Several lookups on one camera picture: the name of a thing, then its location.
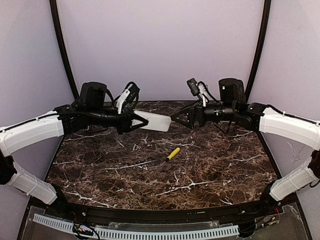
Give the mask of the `white remote control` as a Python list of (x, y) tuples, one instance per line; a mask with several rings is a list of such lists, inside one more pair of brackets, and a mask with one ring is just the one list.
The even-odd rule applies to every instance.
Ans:
[(134, 110), (133, 112), (148, 121), (147, 125), (139, 126), (139, 129), (167, 132), (170, 128), (172, 122), (170, 116), (140, 110)]

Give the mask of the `yellow handled screwdriver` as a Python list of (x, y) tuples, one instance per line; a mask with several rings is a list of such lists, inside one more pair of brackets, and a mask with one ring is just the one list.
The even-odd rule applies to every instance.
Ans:
[(172, 158), (174, 158), (179, 152), (181, 151), (181, 149), (179, 147), (177, 147), (176, 149), (174, 149), (164, 160), (164, 162), (161, 164), (164, 165), (165, 163), (169, 162)]

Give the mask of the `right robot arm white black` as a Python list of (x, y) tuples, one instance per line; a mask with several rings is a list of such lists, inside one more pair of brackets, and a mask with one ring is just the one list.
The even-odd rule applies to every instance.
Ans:
[(320, 123), (280, 111), (270, 104), (247, 103), (244, 84), (236, 78), (219, 80), (220, 99), (208, 100), (211, 93), (202, 82), (194, 78), (187, 81), (198, 101), (182, 108), (171, 116), (172, 121), (189, 129), (198, 123), (215, 124), (228, 121), (252, 132), (281, 136), (310, 148), (311, 157), (286, 176), (270, 183), (260, 197), (264, 204), (275, 204), (320, 179)]

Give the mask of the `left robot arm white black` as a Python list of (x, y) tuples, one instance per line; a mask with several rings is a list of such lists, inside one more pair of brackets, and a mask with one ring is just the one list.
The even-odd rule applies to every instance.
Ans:
[(119, 134), (145, 127), (149, 121), (134, 112), (140, 89), (129, 82), (118, 98), (104, 83), (86, 82), (72, 104), (0, 129), (0, 183), (52, 205), (64, 199), (58, 188), (23, 169), (12, 154), (41, 141), (73, 134), (89, 126), (114, 127)]

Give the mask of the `black table front rail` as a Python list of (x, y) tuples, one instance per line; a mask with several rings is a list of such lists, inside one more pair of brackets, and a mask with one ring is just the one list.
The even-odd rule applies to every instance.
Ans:
[(261, 216), (255, 209), (257, 201), (223, 207), (189, 210), (128, 210), (96, 207), (67, 202), (54, 209), (59, 214), (71, 217), (78, 222), (108, 225), (130, 224), (186, 224), (218, 221), (220, 224), (246, 224)]

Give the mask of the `right black frame post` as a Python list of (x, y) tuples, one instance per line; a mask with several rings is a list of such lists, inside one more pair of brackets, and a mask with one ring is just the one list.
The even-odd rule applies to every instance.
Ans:
[(258, 39), (256, 43), (256, 49), (252, 61), (252, 66), (250, 70), (250, 74), (248, 77), (248, 82), (245, 88), (245, 97), (246, 100), (248, 101), (253, 89), (253, 85), (256, 79), (256, 75), (258, 72), (258, 67), (259, 63), (261, 60), (261, 55), (265, 43), (265, 38), (267, 34), (267, 29), (268, 29), (268, 22), (269, 22), (269, 16), (270, 16), (270, 11), (271, 11), (271, 0), (265, 0), (263, 3), (263, 11), (262, 11), (262, 17), (261, 17), (261, 23), (260, 23), (260, 29), (259, 29), (259, 34), (258, 34)]

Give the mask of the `black frame post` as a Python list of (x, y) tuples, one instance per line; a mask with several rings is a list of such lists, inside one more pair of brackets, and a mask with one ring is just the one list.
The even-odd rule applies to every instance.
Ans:
[(248, 101), (253, 89), (253, 85), (256, 79), (256, 75), (258, 72), (258, 67), (259, 63), (261, 60), (261, 55), (265, 43), (265, 38), (267, 34), (267, 29), (268, 29), (268, 22), (269, 22), (269, 16), (270, 16), (270, 11), (271, 11), (271, 0), (265, 0), (263, 3), (263, 11), (262, 11), (262, 17), (261, 17), (261, 23), (260, 23), (260, 29), (259, 29), (259, 34), (258, 34), (258, 39), (256, 43), (256, 49), (252, 61), (252, 66), (250, 70), (250, 74), (248, 77), (248, 82), (245, 88), (245, 97), (246, 100)]
[(56, 36), (62, 64), (64, 67), (64, 71), (67, 77), (68, 85), (70, 87), (73, 98), (76, 99), (79, 97), (79, 91), (76, 86), (76, 81), (72, 72), (69, 56), (66, 49), (66, 44), (63, 36), (63, 30), (62, 30), (62, 25), (60, 21), (59, 10), (58, 10), (58, 1), (49, 0), (49, 5), (50, 5), (50, 11), (51, 11), (51, 17), (52, 17), (53, 27), (55, 31), (55, 36)]

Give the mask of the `left black frame post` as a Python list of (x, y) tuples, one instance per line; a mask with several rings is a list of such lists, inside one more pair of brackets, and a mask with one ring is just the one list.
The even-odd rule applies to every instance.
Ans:
[(73, 98), (76, 99), (79, 97), (79, 91), (76, 86), (76, 81), (72, 72), (69, 56), (66, 49), (66, 44), (63, 36), (63, 30), (62, 30), (62, 25), (60, 21), (59, 10), (58, 10), (58, 1), (49, 0), (49, 5), (50, 5), (50, 11), (51, 11), (51, 17), (52, 17), (53, 27), (55, 31), (55, 36), (56, 36), (62, 64), (64, 67), (64, 71), (67, 77), (68, 85), (70, 87)]

